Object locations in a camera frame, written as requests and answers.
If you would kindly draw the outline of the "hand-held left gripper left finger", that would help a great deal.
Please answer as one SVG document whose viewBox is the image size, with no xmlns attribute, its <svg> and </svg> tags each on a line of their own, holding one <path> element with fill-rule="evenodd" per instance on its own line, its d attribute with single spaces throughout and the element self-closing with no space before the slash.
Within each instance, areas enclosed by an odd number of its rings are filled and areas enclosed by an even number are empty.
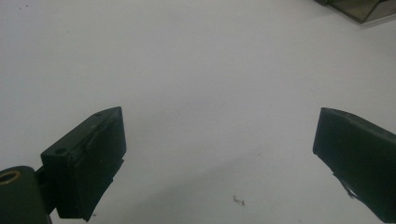
<svg viewBox="0 0 396 224">
<path fill-rule="evenodd" d="M 99 111 L 41 153 L 61 218 L 89 220 L 123 163 L 122 109 Z"/>
</svg>

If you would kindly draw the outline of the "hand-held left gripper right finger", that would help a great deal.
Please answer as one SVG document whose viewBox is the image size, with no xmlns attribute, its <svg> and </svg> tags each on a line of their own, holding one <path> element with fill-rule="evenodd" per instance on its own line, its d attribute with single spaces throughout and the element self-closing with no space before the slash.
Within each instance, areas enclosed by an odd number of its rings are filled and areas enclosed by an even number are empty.
<svg viewBox="0 0 396 224">
<path fill-rule="evenodd" d="M 320 109 L 313 153 L 381 221 L 396 223 L 396 134 L 354 114 Z"/>
</svg>

